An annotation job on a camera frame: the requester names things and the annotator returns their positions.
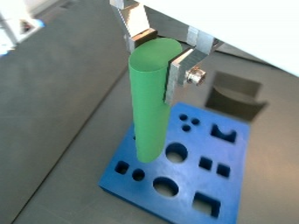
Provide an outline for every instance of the blue shape sorter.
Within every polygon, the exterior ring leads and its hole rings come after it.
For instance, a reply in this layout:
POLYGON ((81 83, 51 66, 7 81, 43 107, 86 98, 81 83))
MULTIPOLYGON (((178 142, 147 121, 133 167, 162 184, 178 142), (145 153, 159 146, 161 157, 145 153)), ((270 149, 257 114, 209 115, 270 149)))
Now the blue shape sorter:
POLYGON ((172 223, 236 224, 249 124, 178 103, 165 149, 145 164, 130 128, 99 186, 172 223))

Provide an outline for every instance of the green cylinder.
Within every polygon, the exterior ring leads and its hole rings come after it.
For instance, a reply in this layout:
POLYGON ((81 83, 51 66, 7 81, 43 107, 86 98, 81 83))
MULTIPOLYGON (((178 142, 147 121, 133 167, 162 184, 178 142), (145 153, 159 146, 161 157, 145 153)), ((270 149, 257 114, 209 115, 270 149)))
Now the green cylinder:
POLYGON ((170 38, 146 42, 129 60, 135 119, 137 157, 153 162, 162 154, 172 106, 165 103, 170 60, 184 51, 170 38))

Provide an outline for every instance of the metal bracket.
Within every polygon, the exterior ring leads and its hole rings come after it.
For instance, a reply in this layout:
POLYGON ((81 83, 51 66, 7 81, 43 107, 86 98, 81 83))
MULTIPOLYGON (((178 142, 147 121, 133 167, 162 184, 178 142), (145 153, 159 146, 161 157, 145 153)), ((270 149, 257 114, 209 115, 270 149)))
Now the metal bracket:
POLYGON ((169 69, 169 82, 165 94, 165 103, 173 105, 174 94, 178 86, 186 87, 186 83, 200 86, 206 79, 206 72, 201 70, 202 61, 224 44, 209 33, 190 26, 188 43, 194 46, 173 61, 169 69))
MULTIPOLYGON (((110 0, 118 21, 125 30, 127 50, 133 52, 145 42, 157 39, 158 31, 150 28, 146 8, 134 0, 110 0)), ((174 93, 178 86, 185 87, 188 83, 200 86, 206 78, 206 72, 201 70, 204 59, 224 44, 210 34, 190 26, 188 43, 194 46, 186 50, 169 67, 165 103, 173 105, 174 93)))
POLYGON ((125 0, 110 3, 126 34, 127 50, 133 52, 146 41, 157 39, 158 31, 150 28, 146 7, 141 3, 125 0))

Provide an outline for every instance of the square hole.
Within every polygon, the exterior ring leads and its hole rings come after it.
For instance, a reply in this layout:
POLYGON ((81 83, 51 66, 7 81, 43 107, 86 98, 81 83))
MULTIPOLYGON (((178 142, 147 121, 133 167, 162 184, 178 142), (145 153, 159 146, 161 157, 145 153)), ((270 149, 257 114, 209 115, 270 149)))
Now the square hole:
POLYGON ((220 218, 221 202, 204 193, 196 193, 192 206, 197 211, 220 218))
POLYGON ((206 158, 206 157, 201 158, 201 163, 200 163, 201 168, 210 171, 212 170, 212 164, 213 164, 213 161, 209 158, 206 158))
POLYGON ((225 178, 230 177, 230 167, 225 164, 220 164, 218 166, 218 174, 225 178))
POLYGON ((129 163, 125 162, 125 161, 119 161, 118 164, 117 164, 117 169, 115 171, 118 173, 121 173, 122 175, 127 174, 127 169, 129 169, 129 163))

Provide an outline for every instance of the white surface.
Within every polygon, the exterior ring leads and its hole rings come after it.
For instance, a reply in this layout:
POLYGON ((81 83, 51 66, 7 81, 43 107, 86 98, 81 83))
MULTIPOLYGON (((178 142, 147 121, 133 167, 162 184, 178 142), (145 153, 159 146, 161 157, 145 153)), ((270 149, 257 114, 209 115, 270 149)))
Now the white surface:
POLYGON ((138 2, 299 76, 299 7, 296 0, 138 2))
POLYGON ((0 0, 0 12, 19 43, 42 28, 42 24, 33 18, 23 0, 0 0), (27 33, 23 33, 21 20, 26 20, 34 27, 27 33))
POLYGON ((37 15, 47 10, 55 3, 61 0, 23 0, 27 6, 29 11, 37 15))
POLYGON ((0 57, 2 55, 6 55, 9 51, 11 51, 14 48, 15 45, 11 39, 7 37, 6 31, 2 29, 0 26, 0 57))

